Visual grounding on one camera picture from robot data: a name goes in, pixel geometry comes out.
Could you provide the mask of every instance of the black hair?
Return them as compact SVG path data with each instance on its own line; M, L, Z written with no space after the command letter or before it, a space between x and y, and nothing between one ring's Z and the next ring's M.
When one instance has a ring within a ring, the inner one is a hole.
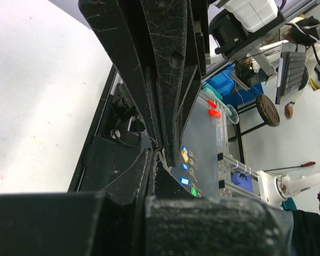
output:
M318 39L319 39L319 36L316 31L316 28L304 29L303 27L312 27L319 24L320 24L320 21L317 19L314 19L313 17L300 20L299 22L296 23L296 25L298 25L307 34L310 34ZM310 47L312 44L315 43L314 39L310 38L308 35L304 35L295 26L292 26L292 28L289 30L289 37L292 40L294 40L295 43L303 44L306 47Z

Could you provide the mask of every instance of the red clip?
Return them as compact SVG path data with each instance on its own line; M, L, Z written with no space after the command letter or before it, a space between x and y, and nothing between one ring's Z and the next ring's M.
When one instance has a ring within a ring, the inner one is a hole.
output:
M210 116L213 116L213 117L216 117L216 118L221 118L221 117L222 117L222 115L220 114L220 112L217 111L217 110L209 109L207 112L208 112L208 114L209 114Z
M213 107L213 108L217 108L217 104L214 103L212 100L207 100L208 104Z

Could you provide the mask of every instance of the black keyboard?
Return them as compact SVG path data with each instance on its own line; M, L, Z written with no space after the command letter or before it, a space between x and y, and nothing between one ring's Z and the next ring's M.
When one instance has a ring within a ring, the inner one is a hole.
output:
M281 97L299 90L306 64L306 54L304 52L287 52L283 53L282 57L281 86L278 88L276 100L278 102L280 102Z

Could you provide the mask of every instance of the white plastic container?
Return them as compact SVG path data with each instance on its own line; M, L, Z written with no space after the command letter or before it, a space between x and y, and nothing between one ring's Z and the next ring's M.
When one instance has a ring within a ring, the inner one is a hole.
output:
M252 33L273 21L278 12L274 0L230 0L224 7Z

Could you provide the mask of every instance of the round stool seat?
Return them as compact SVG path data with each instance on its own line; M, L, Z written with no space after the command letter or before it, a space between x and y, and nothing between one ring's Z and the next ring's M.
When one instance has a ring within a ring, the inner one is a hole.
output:
M256 98L256 107L265 124L271 127L279 126L279 115L274 103L264 94Z

